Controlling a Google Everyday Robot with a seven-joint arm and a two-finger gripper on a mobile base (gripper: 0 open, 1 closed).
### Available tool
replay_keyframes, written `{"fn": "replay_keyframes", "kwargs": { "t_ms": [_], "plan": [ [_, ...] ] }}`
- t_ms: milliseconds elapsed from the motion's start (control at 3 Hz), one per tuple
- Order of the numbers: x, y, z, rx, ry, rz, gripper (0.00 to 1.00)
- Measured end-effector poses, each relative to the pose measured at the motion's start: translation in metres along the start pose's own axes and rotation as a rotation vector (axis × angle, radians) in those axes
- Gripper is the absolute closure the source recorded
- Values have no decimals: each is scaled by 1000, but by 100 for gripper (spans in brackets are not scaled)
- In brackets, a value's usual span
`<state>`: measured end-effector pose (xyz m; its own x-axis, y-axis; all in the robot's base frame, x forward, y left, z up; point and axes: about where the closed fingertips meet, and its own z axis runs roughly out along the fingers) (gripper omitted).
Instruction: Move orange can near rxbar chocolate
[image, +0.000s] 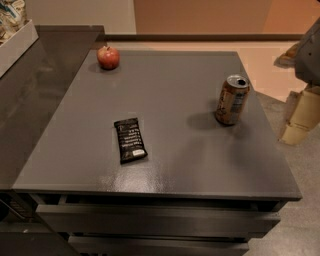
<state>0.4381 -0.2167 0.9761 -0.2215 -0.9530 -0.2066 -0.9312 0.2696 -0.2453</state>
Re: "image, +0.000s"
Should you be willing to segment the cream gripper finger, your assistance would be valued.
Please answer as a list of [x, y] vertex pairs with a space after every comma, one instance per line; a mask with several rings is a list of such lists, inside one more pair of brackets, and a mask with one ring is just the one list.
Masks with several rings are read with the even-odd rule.
[[301, 143], [320, 123], [320, 87], [291, 91], [285, 105], [279, 139], [288, 145]]
[[281, 54], [274, 61], [274, 65], [281, 68], [293, 68], [299, 44], [292, 45], [285, 53]]

